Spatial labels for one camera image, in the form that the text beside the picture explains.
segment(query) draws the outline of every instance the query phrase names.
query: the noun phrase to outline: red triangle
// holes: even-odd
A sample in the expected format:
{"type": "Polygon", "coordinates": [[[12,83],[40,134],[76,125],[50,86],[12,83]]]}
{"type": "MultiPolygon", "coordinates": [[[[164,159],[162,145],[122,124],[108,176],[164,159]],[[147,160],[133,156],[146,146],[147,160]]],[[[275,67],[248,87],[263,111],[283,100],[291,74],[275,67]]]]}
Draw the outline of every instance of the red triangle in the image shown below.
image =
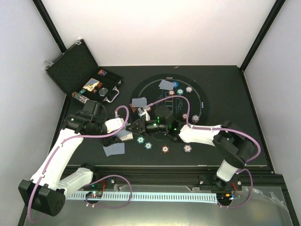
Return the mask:
{"type": "Polygon", "coordinates": [[[131,109],[132,109],[132,111],[135,113],[136,111],[137,111],[137,109],[138,109],[138,107],[132,107],[132,104],[130,104],[130,107],[131,107],[131,109]]]}

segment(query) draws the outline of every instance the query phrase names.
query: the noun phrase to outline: black table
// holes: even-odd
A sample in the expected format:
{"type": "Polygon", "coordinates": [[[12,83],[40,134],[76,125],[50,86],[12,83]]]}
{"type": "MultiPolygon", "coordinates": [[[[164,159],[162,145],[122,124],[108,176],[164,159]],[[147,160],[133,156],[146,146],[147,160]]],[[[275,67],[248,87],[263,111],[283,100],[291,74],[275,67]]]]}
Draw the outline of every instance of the black table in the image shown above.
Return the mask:
{"type": "MultiPolygon", "coordinates": [[[[120,86],[120,95],[111,104],[105,106],[109,115],[113,117],[114,110],[119,105],[129,106],[134,89],[143,80],[158,74],[178,74],[195,81],[206,93],[209,102],[209,114],[205,125],[222,124],[229,120],[236,123],[244,132],[253,136],[261,145],[260,156],[251,161],[251,169],[269,170],[269,155],[261,136],[261,130],[253,110],[253,104],[248,94],[244,75],[236,66],[112,66],[106,70],[124,77],[120,86]]],[[[66,106],[65,115],[81,110],[83,105],[71,100],[66,106]]],[[[119,167],[194,167],[215,168],[223,158],[220,153],[209,145],[191,144],[193,151],[183,151],[183,144],[171,141],[157,141],[146,137],[153,148],[146,150],[144,145],[134,140],[126,141],[125,154],[107,157],[97,139],[85,139],[70,159],[68,166],[79,166],[89,163],[96,166],[119,167]],[[163,154],[161,147],[168,145],[170,152],[163,154]]]]}

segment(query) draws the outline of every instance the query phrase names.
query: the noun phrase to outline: white wall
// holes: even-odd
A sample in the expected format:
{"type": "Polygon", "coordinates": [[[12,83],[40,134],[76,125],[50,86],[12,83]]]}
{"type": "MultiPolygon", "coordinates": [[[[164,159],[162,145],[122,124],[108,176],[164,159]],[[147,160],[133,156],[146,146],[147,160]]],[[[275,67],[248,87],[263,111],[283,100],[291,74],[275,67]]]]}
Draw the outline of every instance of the white wall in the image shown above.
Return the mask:
{"type": "Polygon", "coordinates": [[[17,225],[22,179],[43,163],[64,94],[43,72],[60,51],[30,0],[0,6],[0,222],[17,225]]]}
{"type": "Polygon", "coordinates": [[[238,65],[275,0],[43,0],[99,65],[238,65]]]}
{"type": "Polygon", "coordinates": [[[286,1],[246,70],[276,173],[301,221],[301,4],[286,1]]]}

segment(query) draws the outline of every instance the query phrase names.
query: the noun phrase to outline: black metal frame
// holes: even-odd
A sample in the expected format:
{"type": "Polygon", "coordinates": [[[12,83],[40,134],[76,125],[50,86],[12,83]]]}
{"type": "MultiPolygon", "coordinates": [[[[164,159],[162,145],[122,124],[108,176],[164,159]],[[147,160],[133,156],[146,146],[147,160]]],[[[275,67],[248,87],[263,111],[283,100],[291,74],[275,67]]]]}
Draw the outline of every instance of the black metal frame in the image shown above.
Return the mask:
{"type": "MultiPolygon", "coordinates": [[[[66,47],[57,31],[57,29],[55,28],[55,25],[53,24],[42,0],[32,0],[34,2],[34,4],[36,5],[39,13],[41,14],[46,26],[48,27],[49,31],[51,32],[54,40],[56,41],[59,49],[61,52],[64,52],[66,50],[66,47]]],[[[249,63],[251,62],[254,54],[256,53],[256,50],[258,49],[259,45],[261,44],[263,38],[265,37],[266,33],[268,32],[270,26],[272,25],[273,21],[275,20],[278,12],[280,11],[281,7],[283,6],[285,0],[276,0],[274,6],[272,7],[268,17],[266,18],[262,28],[260,29],[254,43],[252,44],[248,54],[246,55],[240,70],[241,70],[241,74],[242,77],[244,78],[245,81],[245,85],[247,88],[247,84],[246,84],[246,80],[245,80],[245,76],[244,76],[244,71],[246,70],[247,66],[249,65],[249,63]]],[[[252,102],[249,90],[248,91],[248,95],[249,98],[252,102]]],[[[70,98],[66,97],[64,105],[63,105],[63,109],[58,121],[58,125],[56,127],[55,130],[55,135],[51,144],[51,148],[54,146],[55,141],[57,139],[59,130],[60,130],[60,126],[61,126],[61,122],[63,121],[63,119],[66,117],[67,114],[67,110],[68,110],[68,106],[70,104],[70,98]]],[[[257,114],[254,108],[254,105],[252,104],[252,109],[254,112],[254,115],[256,116],[256,120],[257,120],[257,124],[258,124],[258,128],[260,129],[260,133],[261,133],[261,137],[263,138],[263,134],[260,128],[260,124],[257,118],[257,114]]],[[[254,181],[254,185],[255,186],[279,186],[282,189],[284,198],[285,198],[285,202],[287,204],[287,207],[289,209],[289,213],[293,222],[293,225],[298,226],[299,225],[299,221],[297,219],[297,215],[295,213],[295,210],[293,208],[293,204],[291,201],[291,198],[289,196],[287,187],[285,185],[285,181],[283,179],[282,175],[277,175],[274,174],[274,168],[270,159],[270,156],[268,154],[268,161],[270,162],[270,168],[271,171],[267,172],[266,170],[260,170],[260,169],[253,169],[251,171],[252,175],[253,175],[253,181],[254,181]]],[[[139,184],[139,183],[143,183],[143,184],[153,184],[153,185],[166,185],[166,184],[170,184],[170,185],[198,185],[199,184],[199,176],[202,174],[207,174],[208,171],[207,170],[201,170],[201,169],[191,169],[191,170],[187,170],[187,169],[170,169],[170,170],[164,170],[161,171],[160,169],[157,170],[149,170],[146,168],[139,168],[139,169],[130,169],[130,168],[103,168],[100,167],[100,169],[102,170],[103,175],[109,175],[109,174],[120,174],[123,175],[125,177],[127,177],[129,179],[130,182],[134,182],[134,184],[139,184]]],[[[76,169],[72,168],[72,167],[68,167],[66,168],[63,177],[73,173],[76,169]]],[[[243,185],[250,185],[250,179],[249,176],[247,174],[242,174],[240,175],[239,179],[241,180],[243,185]]],[[[124,183],[123,181],[119,181],[118,179],[116,180],[116,183],[124,183]]],[[[21,218],[19,220],[19,226],[24,225],[25,223],[25,219],[26,219],[26,212],[27,212],[27,208],[24,207],[22,214],[21,214],[21,218]]]]}

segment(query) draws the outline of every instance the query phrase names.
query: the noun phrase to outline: gray floor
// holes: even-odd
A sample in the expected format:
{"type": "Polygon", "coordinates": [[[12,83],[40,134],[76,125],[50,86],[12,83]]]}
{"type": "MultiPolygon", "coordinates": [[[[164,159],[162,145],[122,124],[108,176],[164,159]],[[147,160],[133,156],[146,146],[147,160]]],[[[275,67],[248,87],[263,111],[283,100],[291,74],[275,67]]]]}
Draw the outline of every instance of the gray floor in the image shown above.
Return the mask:
{"type": "MultiPolygon", "coordinates": [[[[233,205],[243,200],[235,200],[233,205]]],[[[106,204],[119,205],[120,203],[107,202],[106,204]]],[[[39,213],[33,211],[33,215],[37,217],[39,213]]],[[[56,217],[47,216],[35,225],[291,226],[292,223],[281,189],[257,187],[251,201],[237,209],[220,209],[215,204],[192,202],[131,202],[122,209],[110,210],[86,207],[83,201],[67,201],[62,212],[56,217]]]]}

